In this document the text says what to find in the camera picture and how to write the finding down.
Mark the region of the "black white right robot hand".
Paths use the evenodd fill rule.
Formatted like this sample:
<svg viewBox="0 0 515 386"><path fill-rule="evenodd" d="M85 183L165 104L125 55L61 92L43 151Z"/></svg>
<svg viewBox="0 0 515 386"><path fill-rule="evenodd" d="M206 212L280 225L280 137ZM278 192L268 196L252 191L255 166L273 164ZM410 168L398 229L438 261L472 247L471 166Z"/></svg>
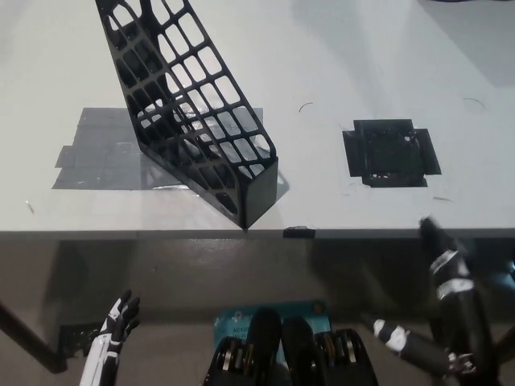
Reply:
<svg viewBox="0 0 515 386"><path fill-rule="evenodd" d="M391 352L427 374L461 385L498 385L492 335L464 253L430 217L420 221L419 235L439 305L439 339L369 314L361 320Z"/></svg>

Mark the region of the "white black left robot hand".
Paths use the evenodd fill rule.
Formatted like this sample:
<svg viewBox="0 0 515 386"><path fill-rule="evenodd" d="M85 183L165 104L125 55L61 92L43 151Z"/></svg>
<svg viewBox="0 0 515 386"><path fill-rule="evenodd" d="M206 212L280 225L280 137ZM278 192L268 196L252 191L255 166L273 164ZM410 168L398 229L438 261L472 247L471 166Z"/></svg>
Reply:
<svg viewBox="0 0 515 386"><path fill-rule="evenodd" d="M122 348L139 324L140 298L132 297L128 289L113 304L101 328L93 339L80 378L80 386L113 386Z"/></svg>

